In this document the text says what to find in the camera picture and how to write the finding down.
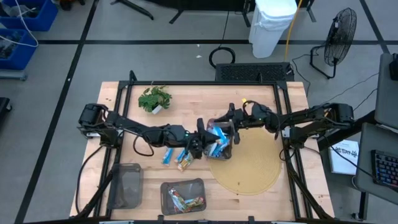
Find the black fan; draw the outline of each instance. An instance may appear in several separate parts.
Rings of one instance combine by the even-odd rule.
[[[353,42],[355,29],[355,11],[350,8],[340,11],[333,19],[325,44],[311,49],[310,65],[326,76],[327,79],[334,78],[336,75],[336,66],[346,57],[349,47]],[[329,66],[333,66],[333,76],[327,75],[313,64],[313,52],[321,47],[325,48],[325,62]]]

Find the fan grille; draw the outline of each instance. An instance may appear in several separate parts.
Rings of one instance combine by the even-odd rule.
[[[333,19],[325,43],[325,62],[338,65],[347,55],[356,30],[356,13],[350,8],[340,11]]]

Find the white container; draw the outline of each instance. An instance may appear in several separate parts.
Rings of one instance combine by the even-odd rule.
[[[256,58],[271,56],[296,10],[295,0],[256,0],[249,35]]]

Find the keyboard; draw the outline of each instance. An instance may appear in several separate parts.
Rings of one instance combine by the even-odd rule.
[[[389,185],[398,190],[398,156],[372,150],[372,171],[377,180],[373,180],[375,184]]]

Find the yellow cable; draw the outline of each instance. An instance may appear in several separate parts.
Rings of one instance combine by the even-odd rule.
[[[292,23],[291,23],[291,25],[290,25],[290,28],[289,28],[289,34],[287,35],[286,50],[285,50],[285,62],[286,62],[286,59],[287,59],[287,52],[289,51],[290,34],[292,33],[294,21],[296,20],[297,14],[299,13],[299,9],[300,9],[300,6],[301,6],[301,3],[302,3],[302,2],[303,2],[303,0],[300,0],[300,2],[298,3],[296,13],[294,14],[293,21],[292,21]]]

